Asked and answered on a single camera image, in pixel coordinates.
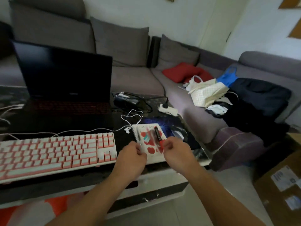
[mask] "earbud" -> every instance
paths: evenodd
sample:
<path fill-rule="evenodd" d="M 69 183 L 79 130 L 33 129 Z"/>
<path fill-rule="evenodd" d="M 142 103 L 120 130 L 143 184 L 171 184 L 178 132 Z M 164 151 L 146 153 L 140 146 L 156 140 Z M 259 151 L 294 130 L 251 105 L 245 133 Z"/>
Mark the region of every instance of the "earbud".
<path fill-rule="evenodd" d="M 131 127 L 126 127 L 124 130 L 126 131 L 127 134 L 130 134 L 130 129 Z"/>

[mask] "white bag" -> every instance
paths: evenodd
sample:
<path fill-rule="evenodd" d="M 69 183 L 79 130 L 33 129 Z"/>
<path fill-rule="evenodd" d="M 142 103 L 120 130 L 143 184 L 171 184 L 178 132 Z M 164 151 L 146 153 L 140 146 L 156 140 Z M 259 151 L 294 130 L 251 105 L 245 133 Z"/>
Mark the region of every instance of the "white bag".
<path fill-rule="evenodd" d="M 188 84 L 188 86 L 186 87 L 186 90 L 187 90 L 188 92 L 191 91 L 194 87 L 196 87 L 197 84 L 199 84 L 199 83 L 196 83 L 196 82 L 195 82 L 194 77 L 196 77 L 196 78 L 198 78 L 199 80 L 201 80 L 201 83 L 203 82 L 203 80 L 201 79 L 200 76 L 194 75 L 194 76 L 190 79 L 189 84 Z"/>
<path fill-rule="evenodd" d="M 227 91 L 228 87 L 224 83 L 216 83 L 216 79 L 198 83 L 190 92 L 195 106 L 207 108 L 213 102 L 221 98 Z"/>

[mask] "floor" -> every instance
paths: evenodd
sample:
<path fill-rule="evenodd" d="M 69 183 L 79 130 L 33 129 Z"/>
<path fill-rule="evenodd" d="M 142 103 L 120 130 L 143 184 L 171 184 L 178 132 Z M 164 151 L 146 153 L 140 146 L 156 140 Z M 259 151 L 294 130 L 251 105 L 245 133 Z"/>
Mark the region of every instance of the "floor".
<path fill-rule="evenodd" d="M 273 226 L 252 185 L 252 168 L 240 166 L 210 173 L 267 226 Z M 190 185 L 183 197 L 107 220 L 105 226 L 111 225 L 213 226 Z"/>

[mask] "notebook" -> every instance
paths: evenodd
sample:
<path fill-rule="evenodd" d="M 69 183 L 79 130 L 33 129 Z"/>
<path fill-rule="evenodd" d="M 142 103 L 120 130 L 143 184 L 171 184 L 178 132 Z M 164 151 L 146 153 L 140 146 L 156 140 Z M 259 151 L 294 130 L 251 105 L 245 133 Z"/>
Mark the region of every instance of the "notebook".
<path fill-rule="evenodd" d="M 160 136 L 163 140 L 166 139 L 162 129 L 158 124 L 134 124 L 132 131 L 137 143 L 141 145 L 141 151 L 148 155 L 146 164 L 164 162 L 163 149 L 160 147 L 155 134 L 155 126 L 157 126 Z"/>

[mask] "red pillow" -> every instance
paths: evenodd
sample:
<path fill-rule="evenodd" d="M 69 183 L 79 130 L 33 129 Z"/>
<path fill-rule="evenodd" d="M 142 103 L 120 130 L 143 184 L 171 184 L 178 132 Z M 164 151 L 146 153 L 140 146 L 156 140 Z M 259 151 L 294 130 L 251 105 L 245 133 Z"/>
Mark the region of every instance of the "red pillow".
<path fill-rule="evenodd" d="M 205 71 L 204 69 L 199 68 L 199 67 L 197 67 L 197 68 L 199 69 L 199 74 L 195 74 L 195 75 L 198 75 L 203 80 L 203 82 L 207 82 L 207 81 L 209 81 L 211 79 L 214 79 L 208 71 Z M 191 78 L 192 77 L 186 78 L 184 80 L 184 83 L 188 83 Z M 200 83 L 201 82 L 198 78 L 194 78 L 194 81 L 196 83 Z"/>
<path fill-rule="evenodd" d="M 187 63 L 180 63 L 173 68 L 162 71 L 162 73 L 175 83 L 182 83 L 184 79 L 191 79 L 192 76 L 199 75 L 199 69 L 200 68 L 194 67 L 193 65 Z"/>

